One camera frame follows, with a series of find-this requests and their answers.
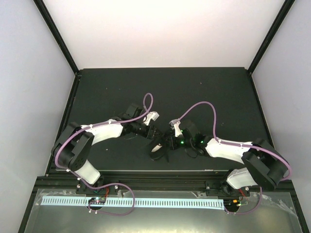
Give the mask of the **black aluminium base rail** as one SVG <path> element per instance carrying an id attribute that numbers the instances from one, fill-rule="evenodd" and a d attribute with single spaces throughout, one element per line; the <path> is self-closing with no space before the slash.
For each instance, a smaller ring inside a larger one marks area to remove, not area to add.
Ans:
<path id="1" fill-rule="evenodd" d="M 110 184 L 109 194 L 116 194 L 119 190 L 126 191 L 127 189 L 121 186 L 124 184 L 134 191 L 203 191 L 222 195 L 220 190 L 227 173 L 227 171 L 104 172 L 92 187 Z M 70 189 L 86 195 L 104 192 L 102 188 L 99 190 L 88 188 L 74 175 L 66 172 L 37 177 L 33 191 L 37 192 L 39 189 Z"/>

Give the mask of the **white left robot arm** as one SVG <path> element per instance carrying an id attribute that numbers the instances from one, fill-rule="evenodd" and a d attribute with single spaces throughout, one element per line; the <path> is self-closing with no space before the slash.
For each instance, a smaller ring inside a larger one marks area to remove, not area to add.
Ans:
<path id="1" fill-rule="evenodd" d="M 142 114 L 142 108 L 131 104 L 127 111 L 108 121 L 95 125 L 70 123 L 61 133 L 51 153 L 59 168 L 74 172 L 78 178 L 87 182 L 87 188 L 94 194 L 101 193 L 104 181 L 100 172 L 88 160 L 91 146 L 96 143 L 124 136 L 129 133 L 153 139 L 160 134 L 154 122 L 159 113 L 151 111 Z"/>

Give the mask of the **right black frame post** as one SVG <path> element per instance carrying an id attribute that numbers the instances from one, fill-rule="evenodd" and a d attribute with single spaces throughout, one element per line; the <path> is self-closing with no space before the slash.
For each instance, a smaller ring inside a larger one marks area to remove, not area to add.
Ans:
<path id="1" fill-rule="evenodd" d="M 258 64 L 260 63 L 261 59 L 263 58 L 265 52 L 267 51 L 269 45 L 273 41 L 276 33 L 278 32 L 280 26 L 282 25 L 284 19 L 286 18 L 287 14 L 291 10 L 292 6 L 294 5 L 295 0 L 285 0 L 276 15 L 272 25 L 270 26 L 263 42 L 261 43 L 255 57 L 253 58 L 247 72 L 252 75 L 257 68 Z"/>

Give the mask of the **left black frame post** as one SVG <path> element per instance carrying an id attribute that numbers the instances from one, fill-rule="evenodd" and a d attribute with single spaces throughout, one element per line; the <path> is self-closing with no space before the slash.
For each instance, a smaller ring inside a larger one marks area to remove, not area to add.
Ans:
<path id="1" fill-rule="evenodd" d="M 42 18 L 44 19 L 46 25 L 48 26 L 50 32 L 52 33 L 55 41 L 57 42 L 62 54 L 64 55 L 67 63 L 69 64 L 71 70 L 74 74 L 77 74 L 79 72 L 79 68 L 76 65 L 59 29 L 57 28 L 51 14 L 49 13 L 49 10 L 47 9 L 45 3 L 43 0 L 33 0 L 35 3 L 37 9 L 39 10 Z"/>

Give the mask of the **right controller circuit board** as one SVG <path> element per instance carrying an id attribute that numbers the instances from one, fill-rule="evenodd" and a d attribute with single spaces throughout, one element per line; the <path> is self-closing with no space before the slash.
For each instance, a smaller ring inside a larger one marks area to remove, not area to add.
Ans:
<path id="1" fill-rule="evenodd" d="M 240 207 L 243 205 L 248 205 L 248 201 L 243 201 L 239 199 L 232 199 L 232 200 L 224 200 L 224 205 L 228 207 Z"/>

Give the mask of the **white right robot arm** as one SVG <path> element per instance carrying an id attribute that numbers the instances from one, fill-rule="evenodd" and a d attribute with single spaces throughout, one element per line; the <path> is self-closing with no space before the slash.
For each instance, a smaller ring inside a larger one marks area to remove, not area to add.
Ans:
<path id="1" fill-rule="evenodd" d="M 221 190 L 227 196 L 242 187 L 254 185 L 273 191 L 289 174 L 286 160 L 265 140 L 235 142 L 215 139 L 201 134 L 189 120 L 174 119 L 170 125 L 173 149 L 183 147 L 185 151 L 192 150 L 195 156 L 226 159 L 244 166 L 230 171 L 221 183 Z"/>

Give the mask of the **controller circuit board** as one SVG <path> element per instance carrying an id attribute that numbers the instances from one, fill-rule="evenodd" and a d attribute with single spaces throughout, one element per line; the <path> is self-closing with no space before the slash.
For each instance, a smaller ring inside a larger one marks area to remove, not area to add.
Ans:
<path id="1" fill-rule="evenodd" d="M 104 205 L 106 201 L 105 197 L 93 197 L 88 201 L 88 204 L 99 204 L 99 205 Z"/>
<path id="2" fill-rule="evenodd" d="M 243 205 L 248 205 L 248 201 L 243 201 L 239 199 L 232 199 L 232 200 L 224 200 L 224 205 L 228 207 L 240 207 Z"/>

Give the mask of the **left controller circuit board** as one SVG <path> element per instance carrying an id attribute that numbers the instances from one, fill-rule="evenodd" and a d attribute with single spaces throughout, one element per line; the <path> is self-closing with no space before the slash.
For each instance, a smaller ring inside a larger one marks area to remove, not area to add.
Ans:
<path id="1" fill-rule="evenodd" d="M 88 201 L 88 204 L 99 204 L 99 205 L 104 205 L 106 201 L 105 197 L 93 197 Z"/>

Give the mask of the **black frame post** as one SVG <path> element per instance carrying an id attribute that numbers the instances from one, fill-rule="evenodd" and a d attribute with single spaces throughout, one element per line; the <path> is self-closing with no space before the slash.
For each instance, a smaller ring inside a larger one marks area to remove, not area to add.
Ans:
<path id="1" fill-rule="evenodd" d="M 270 26 L 263 42 L 261 43 L 255 57 L 253 58 L 247 72 L 252 75 L 257 68 L 258 64 L 260 63 L 261 59 L 263 58 L 265 52 L 267 51 L 269 45 L 273 41 L 276 33 L 278 32 L 280 26 L 282 25 L 284 19 L 286 18 L 287 14 L 291 10 L 292 6 L 294 5 L 295 0 L 285 0 L 276 15 L 272 25 Z"/>
<path id="2" fill-rule="evenodd" d="M 74 74 L 77 74 L 79 72 L 79 68 L 76 65 L 59 29 L 57 28 L 51 14 L 49 13 L 49 10 L 47 9 L 45 3 L 43 0 L 33 0 L 35 3 L 37 9 L 39 10 L 42 18 L 44 19 L 46 25 L 48 26 L 50 32 L 52 33 L 55 41 L 57 42 L 62 54 L 64 55 L 67 63 L 69 64 L 71 70 Z"/>

